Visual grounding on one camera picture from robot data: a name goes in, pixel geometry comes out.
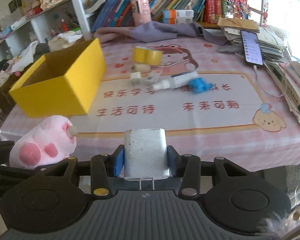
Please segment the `white cable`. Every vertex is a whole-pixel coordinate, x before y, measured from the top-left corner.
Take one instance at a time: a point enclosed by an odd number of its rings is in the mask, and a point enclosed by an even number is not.
[[[280,96],[274,96],[274,95],[269,94],[267,91],[265,91],[265,90],[263,89],[263,87],[261,86],[259,80],[258,80],[257,66],[256,66],[256,65],[253,66],[253,70],[254,70],[254,72],[255,72],[255,74],[256,74],[256,81],[257,81],[257,84],[259,85],[259,87],[261,87],[261,89],[263,90],[263,92],[265,92],[268,96],[271,96],[271,97],[273,97],[273,98],[280,98],[280,97],[282,97],[282,96],[285,95],[285,93],[287,92],[287,88],[288,88],[288,81],[287,81],[287,78],[286,78],[286,68],[284,68],[284,72],[283,72],[283,75],[284,75],[284,77],[285,77],[285,79],[286,79],[286,88],[285,88],[283,94],[280,95]]]

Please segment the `plush pig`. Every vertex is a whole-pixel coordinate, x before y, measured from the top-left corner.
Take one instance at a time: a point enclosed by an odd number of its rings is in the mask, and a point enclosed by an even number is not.
[[[10,166],[35,169],[69,157],[77,145],[76,128],[61,115],[44,120],[16,142],[10,152]]]

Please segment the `table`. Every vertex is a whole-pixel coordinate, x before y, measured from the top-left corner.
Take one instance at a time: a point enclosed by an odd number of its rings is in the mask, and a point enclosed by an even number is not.
[[[131,87],[128,77],[134,46],[163,50],[163,68],[158,68],[163,74],[197,67],[207,82],[215,83],[214,89],[194,95],[187,87],[155,93],[147,86]],[[300,125],[285,99],[267,96],[255,84],[253,68],[236,55],[219,54],[218,47],[188,37],[104,47],[107,71],[90,112],[70,117],[79,130],[74,155],[83,161],[111,153],[124,143],[123,132],[128,129],[164,128],[168,145],[204,161],[224,156],[250,171],[298,165]],[[265,69],[258,70],[258,78],[266,91],[281,94]],[[253,122],[262,103],[272,105],[271,110],[284,120],[281,126],[286,128],[269,132]],[[1,127],[0,137],[16,141],[40,121],[28,119],[15,106]]]

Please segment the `smartphone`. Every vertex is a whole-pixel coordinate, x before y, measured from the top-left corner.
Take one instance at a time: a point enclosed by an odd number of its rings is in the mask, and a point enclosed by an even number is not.
[[[241,31],[244,56],[246,62],[252,65],[262,66],[262,53],[256,33]]]

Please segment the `folded blanket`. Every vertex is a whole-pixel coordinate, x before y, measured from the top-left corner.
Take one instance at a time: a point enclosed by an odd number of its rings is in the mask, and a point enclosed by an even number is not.
[[[178,35],[204,37],[206,41],[221,46],[227,42],[225,37],[214,36],[198,23],[164,24],[149,22],[137,27],[105,27],[99,28],[94,37],[99,38],[100,43],[107,41],[128,43],[170,40],[177,38]]]

